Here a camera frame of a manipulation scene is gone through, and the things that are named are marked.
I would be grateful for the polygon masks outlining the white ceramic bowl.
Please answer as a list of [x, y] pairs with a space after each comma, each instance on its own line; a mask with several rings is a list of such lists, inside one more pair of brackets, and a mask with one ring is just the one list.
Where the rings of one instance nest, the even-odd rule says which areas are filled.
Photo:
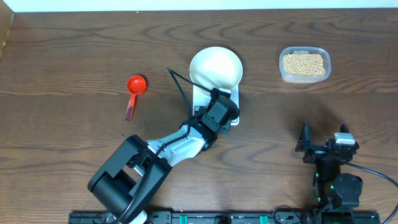
[[190, 62], [191, 80], [207, 89], [233, 90], [243, 77], [243, 64], [230, 49], [208, 47], [199, 51]]

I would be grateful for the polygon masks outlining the clear plastic container of beans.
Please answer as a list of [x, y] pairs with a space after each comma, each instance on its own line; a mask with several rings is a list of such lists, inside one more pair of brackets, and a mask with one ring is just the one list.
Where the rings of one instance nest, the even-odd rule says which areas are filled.
[[287, 47], [280, 53], [279, 70], [287, 83], [318, 83], [330, 76], [331, 58], [319, 47]]

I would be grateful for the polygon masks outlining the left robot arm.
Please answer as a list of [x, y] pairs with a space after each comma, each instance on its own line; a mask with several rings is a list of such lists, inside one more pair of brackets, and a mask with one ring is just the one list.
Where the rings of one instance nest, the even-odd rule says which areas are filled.
[[223, 127], [239, 116], [230, 93], [212, 89], [202, 106], [180, 129], [158, 140], [128, 137], [88, 182], [88, 190], [115, 217], [115, 223], [145, 222], [145, 207], [173, 166], [207, 151]]

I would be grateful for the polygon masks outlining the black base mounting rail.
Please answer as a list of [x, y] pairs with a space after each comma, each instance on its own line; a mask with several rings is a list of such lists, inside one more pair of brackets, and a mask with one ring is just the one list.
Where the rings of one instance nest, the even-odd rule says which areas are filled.
[[[70, 213], [68, 224], [111, 223], [115, 219], [108, 212]], [[201, 224], [201, 223], [235, 223], [235, 224], [294, 224], [315, 223], [314, 218], [303, 216], [300, 212], [276, 211], [274, 213], [173, 213], [170, 211], [151, 212], [139, 215], [138, 223], [153, 224]], [[332, 213], [325, 215], [325, 223], [380, 223], [376, 213]]]

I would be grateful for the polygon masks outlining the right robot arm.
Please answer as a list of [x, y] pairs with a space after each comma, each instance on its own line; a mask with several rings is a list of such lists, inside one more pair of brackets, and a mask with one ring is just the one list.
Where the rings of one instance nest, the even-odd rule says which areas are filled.
[[354, 223], [353, 209], [359, 207], [363, 180], [357, 175], [342, 173], [341, 166], [353, 159], [359, 144], [345, 124], [323, 145], [312, 143], [307, 122], [295, 147], [304, 153], [303, 162], [315, 164], [313, 194], [318, 207], [302, 215], [302, 223]]

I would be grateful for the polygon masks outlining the red plastic measuring scoop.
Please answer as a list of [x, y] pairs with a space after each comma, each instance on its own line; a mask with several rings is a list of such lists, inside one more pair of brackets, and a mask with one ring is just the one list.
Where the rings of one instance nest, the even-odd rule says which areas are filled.
[[146, 91], [147, 82], [143, 76], [134, 75], [127, 81], [126, 85], [127, 90], [130, 92], [130, 99], [126, 111], [126, 120], [130, 121], [136, 106], [136, 98]]

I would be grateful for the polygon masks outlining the white digital kitchen scale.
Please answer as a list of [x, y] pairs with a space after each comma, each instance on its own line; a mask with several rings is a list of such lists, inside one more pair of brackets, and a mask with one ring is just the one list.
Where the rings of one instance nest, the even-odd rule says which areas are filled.
[[[239, 87], [236, 86], [231, 90], [230, 99], [239, 107]], [[211, 96], [208, 92], [203, 91], [201, 88], [194, 86], [193, 87], [193, 106], [192, 106], [192, 114], [195, 114], [196, 111], [199, 110], [201, 106], [208, 106], [211, 100]]]

